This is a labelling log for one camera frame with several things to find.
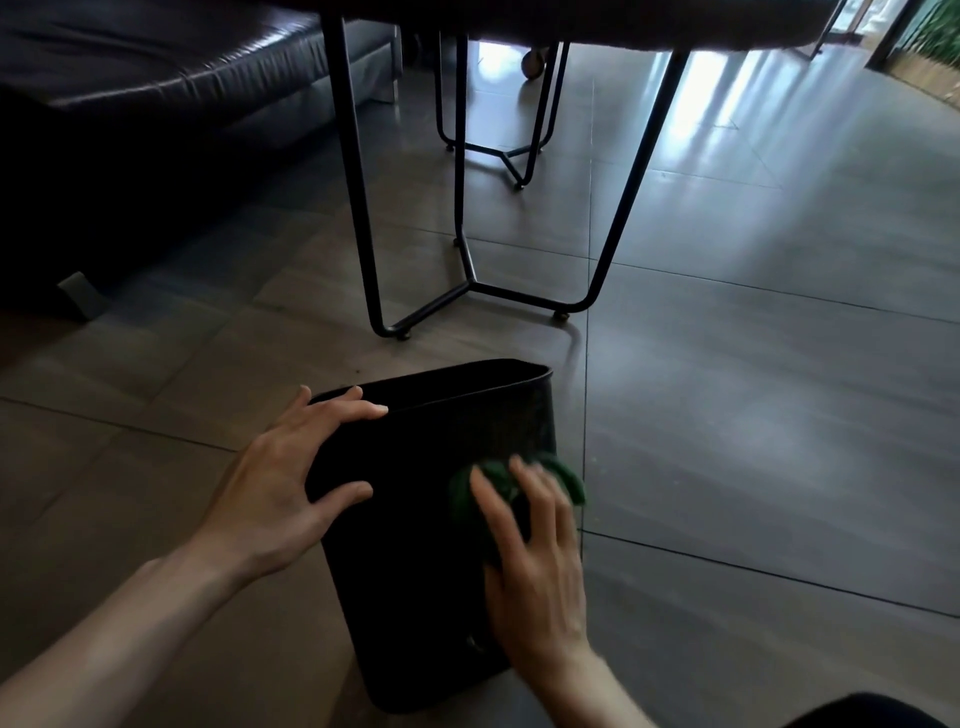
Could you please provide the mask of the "person's right hand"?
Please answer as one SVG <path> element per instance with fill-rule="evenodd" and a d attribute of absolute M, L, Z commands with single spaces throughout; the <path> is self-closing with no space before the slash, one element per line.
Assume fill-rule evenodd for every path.
<path fill-rule="evenodd" d="M 486 605 L 494 637 L 508 657 L 560 643 L 589 642 L 586 594 L 573 506 L 553 475 L 520 457 L 509 468 L 530 506 L 525 564 L 486 566 Z"/>

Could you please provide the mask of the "green cleaning cloth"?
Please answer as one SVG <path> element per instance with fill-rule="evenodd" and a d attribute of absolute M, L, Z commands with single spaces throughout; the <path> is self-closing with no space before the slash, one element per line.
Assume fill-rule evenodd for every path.
<path fill-rule="evenodd" d="M 587 492 L 582 478 L 559 456 L 550 452 L 536 452 L 528 458 L 529 462 L 539 464 L 550 473 L 562 491 L 566 493 L 570 504 L 586 504 Z M 477 467 L 494 491 L 509 505 L 521 534 L 530 533 L 530 506 L 522 486 L 515 478 L 507 460 L 487 459 L 474 465 L 467 465 L 452 476 L 448 485 L 449 515 L 453 528 L 462 530 L 475 540 L 492 537 L 485 516 L 476 503 L 472 487 L 471 474 Z"/>

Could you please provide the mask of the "person's left forearm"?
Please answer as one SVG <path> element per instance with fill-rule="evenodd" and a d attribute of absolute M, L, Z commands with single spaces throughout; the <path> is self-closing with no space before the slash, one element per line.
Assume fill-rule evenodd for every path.
<path fill-rule="evenodd" d="M 0 728 L 116 728 L 236 589 L 236 564 L 210 542 L 142 564 L 0 685 Z"/>

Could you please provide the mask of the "person's right forearm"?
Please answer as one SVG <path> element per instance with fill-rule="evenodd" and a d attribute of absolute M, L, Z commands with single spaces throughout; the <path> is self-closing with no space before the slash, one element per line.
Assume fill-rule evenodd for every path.
<path fill-rule="evenodd" d="M 511 662 L 555 728 L 659 728 L 586 641 L 519 651 Z"/>

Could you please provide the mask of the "person's left hand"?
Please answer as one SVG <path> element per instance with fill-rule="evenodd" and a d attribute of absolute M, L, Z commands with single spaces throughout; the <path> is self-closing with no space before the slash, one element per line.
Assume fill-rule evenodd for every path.
<path fill-rule="evenodd" d="M 306 533 L 307 509 L 317 502 L 306 494 L 306 478 L 320 446 L 342 426 L 375 421 L 389 411 L 366 400 L 359 386 L 316 403 L 310 398 L 309 388 L 300 386 L 276 420 L 234 458 L 186 545 L 225 595 L 286 569 L 318 544 L 322 537 Z"/>

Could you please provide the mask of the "green potted plant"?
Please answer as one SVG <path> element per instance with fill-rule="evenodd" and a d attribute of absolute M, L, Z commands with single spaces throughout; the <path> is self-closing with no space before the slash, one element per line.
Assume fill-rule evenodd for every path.
<path fill-rule="evenodd" d="M 960 69 L 960 0 L 939 0 L 905 47 L 930 61 Z"/>

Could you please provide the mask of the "person's dark trousers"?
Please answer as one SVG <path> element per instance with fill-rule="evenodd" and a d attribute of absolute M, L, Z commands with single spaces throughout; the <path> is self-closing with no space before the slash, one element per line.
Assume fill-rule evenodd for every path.
<path fill-rule="evenodd" d="M 856 692 L 809 710 L 781 728 L 949 728 L 902 700 Z"/>

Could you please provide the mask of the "black leather sofa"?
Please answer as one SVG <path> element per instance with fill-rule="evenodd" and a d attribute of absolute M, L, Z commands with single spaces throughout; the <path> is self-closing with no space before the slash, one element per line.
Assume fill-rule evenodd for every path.
<path fill-rule="evenodd" d="M 334 116 L 296 0 L 0 0 L 0 310 L 96 317 Z"/>

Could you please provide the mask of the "dark door frame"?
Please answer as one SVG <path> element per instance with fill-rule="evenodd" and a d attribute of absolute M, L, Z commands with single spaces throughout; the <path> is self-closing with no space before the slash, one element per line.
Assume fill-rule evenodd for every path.
<path fill-rule="evenodd" d="M 861 28 L 861 46 L 870 52 L 865 69 L 881 72 L 902 36 L 929 0 L 875 0 L 869 19 Z"/>

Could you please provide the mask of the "dark table with metal legs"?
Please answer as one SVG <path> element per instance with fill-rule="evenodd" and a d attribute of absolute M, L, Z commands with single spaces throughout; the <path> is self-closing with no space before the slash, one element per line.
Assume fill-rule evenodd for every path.
<path fill-rule="evenodd" d="M 833 23 L 834 0 L 314 0 L 325 54 L 342 151 L 358 260 L 373 331 L 385 338 L 408 339 L 426 318 L 467 293 L 550 310 L 556 321 L 588 310 L 597 300 L 653 152 L 665 126 L 690 55 L 700 50 L 785 49 L 816 42 Z M 383 321 L 375 245 L 345 19 L 359 18 L 401 26 L 423 24 L 457 40 L 457 129 L 454 151 L 454 245 L 464 282 L 432 299 L 395 324 Z M 477 278 L 463 232 L 465 154 L 480 148 L 466 140 L 467 55 L 469 38 L 531 46 L 581 43 L 631 51 L 669 51 L 630 173 L 585 296 L 559 301 L 487 284 Z"/>

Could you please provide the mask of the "wooden planter box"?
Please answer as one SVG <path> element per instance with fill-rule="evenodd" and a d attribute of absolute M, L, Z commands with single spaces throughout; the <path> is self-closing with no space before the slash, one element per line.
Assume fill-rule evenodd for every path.
<path fill-rule="evenodd" d="M 894 50 L 888 75 L 940 101 L 960 108 L 960 68 L 909 51 Z"/>

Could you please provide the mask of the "black waste bin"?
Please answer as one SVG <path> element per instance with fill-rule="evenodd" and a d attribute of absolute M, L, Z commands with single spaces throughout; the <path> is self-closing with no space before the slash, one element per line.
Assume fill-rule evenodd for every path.
<path fill-rule="evenodd" d="M 424 710 L 508 669 L 450 480 L 483 460 L 557 452 L 552 373 L 494 358 L 364 383 L 388 414 L 341 425 L 318 449 L 309 501 L 354 481 L 373 491 L 321 542 L 376 708 Z"/>

